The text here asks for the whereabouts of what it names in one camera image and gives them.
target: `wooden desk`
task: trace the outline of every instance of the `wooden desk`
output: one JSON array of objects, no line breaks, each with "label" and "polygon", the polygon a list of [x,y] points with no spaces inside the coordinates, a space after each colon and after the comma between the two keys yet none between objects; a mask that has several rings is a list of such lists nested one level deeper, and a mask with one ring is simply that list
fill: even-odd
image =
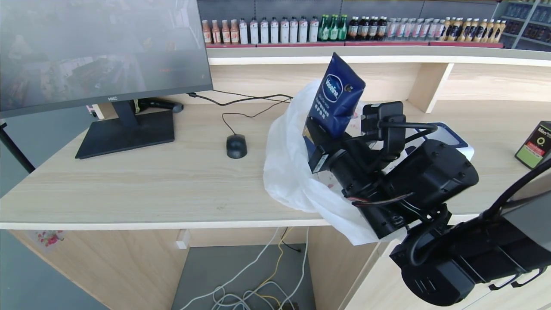
[{"label": "wooden desk", "polygon": [[[450,201],[453,222],[486,209],[527,172],[513,155],[542,115],[551,113],[546,102],[551,74],[536,66],[541,61],[547,67],[547,61],[534,58],[516,66],[488,60],[492,63],[486,65],[491,68],[485,67],[491,69],[489,73],[473,78],[466,66],[483,65],[463,63],[450,68],[449,63],[437,63],[431,67],[416,62],[417,58],[405,63],[373,63],[375,58],[368,58],[371,62],[353,64],[368,83],[364,100],[411,98],[415,104],[405,106],[409,121],[444,121],[474,147],[473,164],[480,183]],[[514,63],[514,57],[507,61]],[[253,95],[294,95],[321,77],[325,68],[318,63],[211,67],[216,89]],[[542,74],[527,73],[520,79],[515,76],[522,71],[518,68],[533,68]],[[488,81],[486,85],[498,90],[493,88],[480,97]],[[520,101],[528,93],[524,86],[532,91],[527,94],[531,101]],[[505,91],[511,100],[502,98]],[[221,102],[234,98],[211,94]],[[318,214],[282,206],[264,191],[266,134],[284,104],[254,119],[228,116],[232,127],[246,136],[249,147],[245,158],[233,160],[225,154],[225,139],[231,132],[220,119],[222,111],[254,114],[269,103],[221,108],[186,95],[172,98],[186,104],[184,112],[175,115],[174,143],[79,161],[74,155],[83,133],[3,197],[0,228],[11,229],[43,260],[115,310],[170,308],[188,251],[175,245],[181,229],[190,229],[190,244],[199,247],[265,244],[276,227],[286,226],[300,227],[293,230],[289,242],[304,242],[305,227],[314,226],[309,262],[318,310],[406,308],[406,303],[433,308],[397,280],[399,270],[387,257],[392,246],[352,247]],[[26,232],[42,229],[68,232],[64,241],[45,253]],[[385,288],[381,279],[394,283],[407,298],[392,298],[397,291]],[[463,309],[487,293],[486,287],[478,288],[454,309]]]}]

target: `computer monitor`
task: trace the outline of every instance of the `computer monitor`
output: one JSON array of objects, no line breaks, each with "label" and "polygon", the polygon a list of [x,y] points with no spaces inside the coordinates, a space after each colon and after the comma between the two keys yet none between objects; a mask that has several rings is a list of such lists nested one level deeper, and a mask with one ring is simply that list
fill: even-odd
[{"label": "computer monitor", "polygon": [[171,111],[128,100],[211,89],[197,0],[0,2],[0,118],[113,102],[77,158],[173,141]]}]

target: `yellow cable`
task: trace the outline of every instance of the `yellow cable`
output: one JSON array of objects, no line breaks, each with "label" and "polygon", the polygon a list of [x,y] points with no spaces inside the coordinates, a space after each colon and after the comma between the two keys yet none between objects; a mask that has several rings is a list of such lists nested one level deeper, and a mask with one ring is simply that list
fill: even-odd
[{"label": "yellow cable", "polygon": [[[279,258],[277,259],[277,263],[275,264],[275,270],[274,270],[274,273],[272,273],[272,275],[267,278],[266,280],[264,280],[264,282],[262,282],[258,287],[261,287],[262,285],[264,285],[266,282],[268,282],[271,278],[273,278],[273,276],[276,275],[277,273],[277,269],[279,267],[279,261],[281,260],[281,257],[283,256],[283,249],[281,248],[281,243],[285,240],[285,238],[287,237],[287,234],[289,234],[291,231],[293,230],[293,227],[291,227],[290,229],[288,229],[285,234],[281,237],[281,239],[279,240],[279,243],[277,244],[277,247],[279,249]],[[264,297],[264,298],[271,298],[275,301],[277,301],[277,306],[278,308],[281,307],[281,303],[279,302],[279,300],[273,296],[270,296],[270,295],[259,295],[258,293],[255,293],[256,296],[258,297]]]}]

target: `computer mouse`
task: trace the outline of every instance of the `computer mouse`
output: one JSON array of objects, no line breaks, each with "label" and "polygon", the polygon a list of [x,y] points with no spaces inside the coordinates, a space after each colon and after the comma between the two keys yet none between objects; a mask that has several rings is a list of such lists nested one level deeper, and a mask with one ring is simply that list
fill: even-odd
[{"label": "computer mouse", "polygon": [[229,158],[239,159],[247,155],[247,142],[244,135],[231,135],[226,139],[226,151]]}]

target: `monitor screen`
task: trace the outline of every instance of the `monitor screen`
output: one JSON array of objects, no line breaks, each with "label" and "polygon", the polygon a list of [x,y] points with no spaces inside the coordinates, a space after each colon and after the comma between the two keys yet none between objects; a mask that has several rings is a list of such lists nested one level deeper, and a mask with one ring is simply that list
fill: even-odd
[{"label": "monitor screen", "polygon": [[0,116],[212,89],[197,0],[1,0]]}]

